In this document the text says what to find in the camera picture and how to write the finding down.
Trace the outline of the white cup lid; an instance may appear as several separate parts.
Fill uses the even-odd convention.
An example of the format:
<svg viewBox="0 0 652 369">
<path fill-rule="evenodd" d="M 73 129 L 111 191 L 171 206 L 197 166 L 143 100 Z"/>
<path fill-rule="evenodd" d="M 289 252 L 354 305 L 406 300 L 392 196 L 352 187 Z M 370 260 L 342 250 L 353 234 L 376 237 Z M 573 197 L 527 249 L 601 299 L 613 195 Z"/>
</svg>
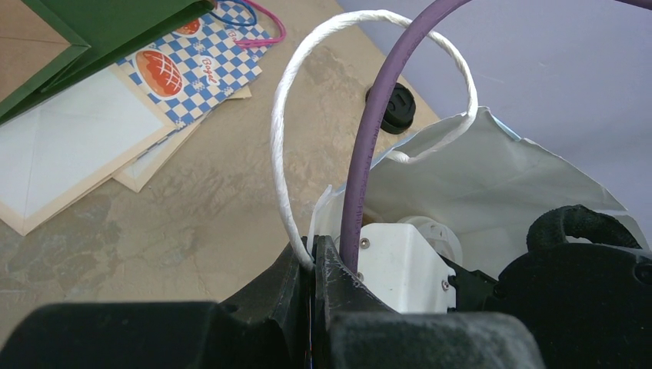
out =
<svg viewBox="0 0 652 369">
<path fill-rule="evenodd" d="M 438 254 L 456 264 L 463 264 L 461 243 L 449 227 L 425 216 L 408 216 L 398 222 L 412 224 Z"/>
</svg>

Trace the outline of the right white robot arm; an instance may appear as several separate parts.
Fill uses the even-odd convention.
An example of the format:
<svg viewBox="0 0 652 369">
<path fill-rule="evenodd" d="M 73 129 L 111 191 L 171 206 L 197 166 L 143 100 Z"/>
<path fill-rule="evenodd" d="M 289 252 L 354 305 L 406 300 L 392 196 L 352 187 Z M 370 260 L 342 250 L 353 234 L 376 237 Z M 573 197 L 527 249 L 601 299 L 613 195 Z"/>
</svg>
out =
<svg viewBox="0 0 652 369">
<path fill-rule="evenodd" d="M 541 215 L 526 245 L 496 278 L 454 264 L 456 310 L 517 318 L 549 368 L 651 366 L 651 252 L 622 223 L 567 205 Z"/>
</svg>

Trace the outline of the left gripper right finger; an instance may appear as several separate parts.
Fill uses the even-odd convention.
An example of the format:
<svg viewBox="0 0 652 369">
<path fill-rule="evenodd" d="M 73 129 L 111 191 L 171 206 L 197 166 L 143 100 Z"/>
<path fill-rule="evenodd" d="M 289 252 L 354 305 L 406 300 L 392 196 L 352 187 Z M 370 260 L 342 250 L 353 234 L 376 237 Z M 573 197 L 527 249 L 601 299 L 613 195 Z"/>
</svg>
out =
<svg viewBox="0 0 652 369">
<path fill-rule="evenodd" d="M 329 236 L 313 240 L 314 368 L 542 368 L 530 331 L 500 313 L 399 314 L 342 263 Z"/>
</svg>

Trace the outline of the light blue paper bag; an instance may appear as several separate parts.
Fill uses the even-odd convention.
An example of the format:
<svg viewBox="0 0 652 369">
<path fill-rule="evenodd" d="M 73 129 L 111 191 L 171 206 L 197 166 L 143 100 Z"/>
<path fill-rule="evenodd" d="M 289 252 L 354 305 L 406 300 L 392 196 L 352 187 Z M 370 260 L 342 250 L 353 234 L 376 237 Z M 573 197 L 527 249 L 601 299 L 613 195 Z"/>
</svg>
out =
<svg viewBox="0 0 652 369">
<path fill-rule="evenodd" d="M 301 265 L 314 267 L 311 250 L 301 240 L 294 221 L 284 175 L 284 110 L 290 88 L 305 59 L 329 35 L 361 22 L 386 21 L 404 33 L 386 57 L 371 90 L 359 125 L 349 166 L 364 186 L 348 180 L 327 189 L 313 211 L 310 235 L 338 241 L 341 226 L 361 228 L 363 214 L 380 223 L 397 223 L 408 216 L 425 216 L 449 227 L 463 250 L 463 266 L 495 276 L 527 249 L 526 233 L 543 213 L 581 204 L 614 216 L 650 250 L 638 223 L 601 184 L 563 158 L 522 138 L 479 105 L 467 62 L 434 26 L 459 7 L 445 2 L 432 15 L 416 20 L 388 10 L 364 10 L 336 15 L 311 31 L 294 51 L 274 96 L 271 113 L 271 160 L 281 220 Z M 467 106 L 375 154 L 382 105 L 388 86 L 397 80 L 417 45 L 429 38 L 454 61 L 467 87 Z"/>
</svg>

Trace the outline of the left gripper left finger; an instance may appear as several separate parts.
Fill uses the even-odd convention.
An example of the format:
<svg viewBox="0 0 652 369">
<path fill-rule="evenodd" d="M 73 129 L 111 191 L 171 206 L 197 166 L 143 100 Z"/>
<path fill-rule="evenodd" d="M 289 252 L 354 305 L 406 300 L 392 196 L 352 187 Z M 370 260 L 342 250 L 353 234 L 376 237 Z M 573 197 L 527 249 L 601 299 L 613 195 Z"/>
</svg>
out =
<svg viewBox="0 0 652 369">
<path fill-rule="evenodd" d="M 3 368 L 301 368 L 306 279 L 291 248 L 222 302 L 48 304 L 17 325 Z"/>
</svg>

